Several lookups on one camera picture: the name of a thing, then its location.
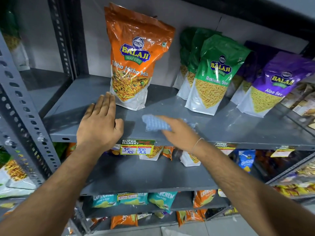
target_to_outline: teal chip bag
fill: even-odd
[[[111,206],[117,206],[119,202],[117,201],[116,194],[104,194],[93,196],[93,208],[107,208]]]
[[[171,212],[171,206],[175,199],[177,192],[159,192],[159,193],[149,193],[148,201],[152,204],[157,205],[160,209],[166,210],[166,212]]]
[[[118,199],[125,205],[146,205],[148,204],[148,193],[119,193]]]
[[[238,165],[248,173],[250,173],[250,169],[253,166],[255,152],[256,150],[236,150],[236,154],[238,155]]]

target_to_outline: finger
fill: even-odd
[[[100,109],[103,105],[103,100],[104,100],[104,95],[101,95],[99,97],[99,99],[97,100],[97,103],[95,104],[95,107],[94,107],[94,110],[93,110],[93,113],[94,115],[96,114],[99,114],[100,113]]]
[[[110,92],[106,92],[106,95],[105,95],[104,100],[103,100],[102,107],[100,109],[100,114],[103,115],[103,116],[106,116],[106,114],[108,112],[110,98],[111,98],[111,93]]]
[[[166,136],[166,139],[168,139],[169,141],[170,141],[170,139],[172,139],[172,137],[175,134],[175,133],[173,133],[171,131],[167,131],[167,130],[162,130],[162,133],[164,134],[164,136]]]
[[[86,119],[92,115],[93,109],[94,109],[95,104],[91,103],[91,105],[88,107],[88,109],[85,111],[85,114],[82,119]]]
[[[175,118],[170,118],[170,117],[163,116],[163,115],[158,115],[157,117],[162,119],[163,121],[165,121],[171,127],[171,129],[174,130],[173,127],[174,127],[174,123],[176,121]]]
[[[116,135],[116,137],[121,138],[123,133],[124,133],[124,121],[121,118],[115,119],[114,134]]]
[[[114,122],[114,119],[116,116],[116,102],[115,102],[115,96],[113,94],[110,97],[107,116],[110,117]]]

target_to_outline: blue cleaning cloth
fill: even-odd
[[[142,116],[142,121],[146,124],[146,131],[158,131],[158,130],[168,130],[171,131],[171,127],[162,119],[152,114],[146,114]],[[188,125],[195,129],[195,124],[188,123]]]

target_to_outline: white string bracelet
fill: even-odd
[[[192,154],[194,154],[194,148],[195,148],[195,146],[197,145],[197,143],[198,143],[201,139],[204,140],[204,138],[199,138],[199,140],[195,143],[194,147],[193,147],[192,150],[191,150],[191,153],[192,153]]]

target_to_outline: purple snack bag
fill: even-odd
[[[242,113],[264,117],[297,82],[314,72],[314,61],[281,51],[266,64],[237,108]]]

